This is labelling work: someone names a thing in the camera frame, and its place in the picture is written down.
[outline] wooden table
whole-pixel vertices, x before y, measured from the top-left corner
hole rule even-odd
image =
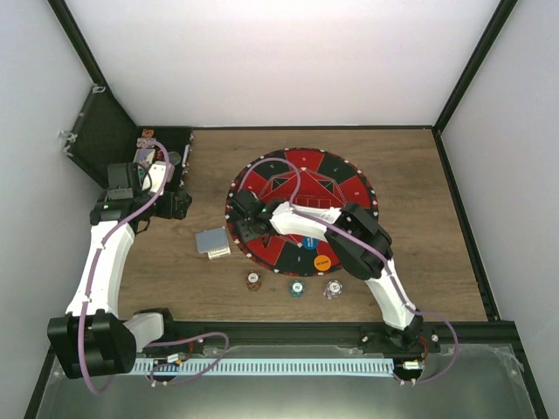
[[[398,275],[422,310],[450,320],[485,320],[485,312],[429,130],[198,130],[185,182],[193,203],[182,221],[153,219],[135,239],[121,282],[120,316],[168,307],[181,320],[381,321],[367,286],[337,271],[306,279],[301,299],[293,278],[267,271],[232,242],[231,255],[209,260],[197,253],[195,234],[224,225],[231,180],[270,151],[311,147],[353,162],[375,188],[380,223],[393,238]],[[249,292],[247,272],[262,288]],[[330,279],[342,295],[322,295]]]

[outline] stack of poker chips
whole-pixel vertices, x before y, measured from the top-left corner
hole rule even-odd
[[[324,297],[327,299],[335,299],[338,295],[342,293],[342,283],[340,281],[336,281],[335,279],[331,280],[326,284],[326,288],[324,288]]]
[[[303,281],[296,280],[289,285],[289,293],[291,293],[291,296],[295,297],[296,299],[302,296],[304,292],[305,284],[303,283]]]
[[[251,272],[246,277],[246,287],[250,291],[258,291],[262,286],[262,279],[257,272]]]

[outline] white wall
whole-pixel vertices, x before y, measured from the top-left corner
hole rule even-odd
[[[145,125],[433,124],[498,0],[68,0]]]
[[[0,416],[19,419],[48,319],[79,282],[99,190],[60,152],[91,82],[48,3],[5,3],[0,27]]]
[[[500,312],[559,417],[559,3],[518,2],[445,146]]]

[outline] orange disc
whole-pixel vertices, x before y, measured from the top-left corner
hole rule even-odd
[[[314,258],[314,267],[319,271],[327,271],[332,266],[332,261],[326,255],[318,255]]]

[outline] blue round token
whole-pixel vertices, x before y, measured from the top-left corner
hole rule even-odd
[[[304,237],[303,238],[303,247],[305,249],[307,249],[308,251],[313,251],[314,249],[316,249],[318,247],[318,242],[319,242],[319,240],[317,240],[316,238]]]

